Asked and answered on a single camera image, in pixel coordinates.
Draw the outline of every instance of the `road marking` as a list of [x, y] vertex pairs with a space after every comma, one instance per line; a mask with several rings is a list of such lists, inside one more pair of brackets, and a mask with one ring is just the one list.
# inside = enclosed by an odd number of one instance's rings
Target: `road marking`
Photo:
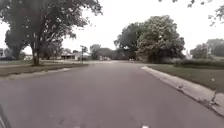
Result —
[[142, 128], [149, 128], [149, 126], [143, 125]]

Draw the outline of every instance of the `utility pole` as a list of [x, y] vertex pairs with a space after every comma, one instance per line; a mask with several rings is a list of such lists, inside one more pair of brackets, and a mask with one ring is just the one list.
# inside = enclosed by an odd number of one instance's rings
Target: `utility pole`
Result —
[[84, 47], [85, 47], [85, 46], [80, 45], [80, 47], [82, 48], [82, 60], [81, 60], [81, 61], [82, 61], [82, 64], [83, 64], [83, 50], [84, 50]]

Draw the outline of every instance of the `building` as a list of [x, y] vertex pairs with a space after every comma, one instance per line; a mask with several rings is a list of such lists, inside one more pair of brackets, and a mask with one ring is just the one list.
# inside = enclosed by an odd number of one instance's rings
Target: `building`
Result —
[[88, 60], [90, 55], [88, 53], [83, 53], [83, 55], [82, 55], [82, 52], [77, 52], [77, 53], [72, 53], [72, 54], [62, 54], [61, 55], [62, 60], [77, 60], [77, 61], [80, 61], [82, 57], [83, 57], [83, 60]]

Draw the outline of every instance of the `tree trunk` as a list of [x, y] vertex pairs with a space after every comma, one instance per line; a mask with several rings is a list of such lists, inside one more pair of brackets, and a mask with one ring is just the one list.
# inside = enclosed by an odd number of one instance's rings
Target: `tree trunk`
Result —
[[35, 43], [33, 43], [31, 45], [32, 54], [33, 54], [33, 66], [39, 66], [40, 65], [40, 62], [39, 62], [40, 54], [39, 54], [38, 50], [34, 48], [34, 46], [35, 46]]

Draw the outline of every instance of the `house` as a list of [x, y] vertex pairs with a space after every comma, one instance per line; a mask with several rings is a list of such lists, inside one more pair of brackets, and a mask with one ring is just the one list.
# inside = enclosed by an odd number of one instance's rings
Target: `house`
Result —
[[62, 60], [81, 60], [83, 57], [83, 60], [88, 60], [90, 55], [88, 53], [83, 53], [82, 52], [76, 52], [76, 53], [71, 53], [71, 54], [62, 54], [61, 59]]
[[33, 59], [32, 54], [26, 54], [26, 56], [24, 57], [24, 60], [32, 60], [32, 59]]

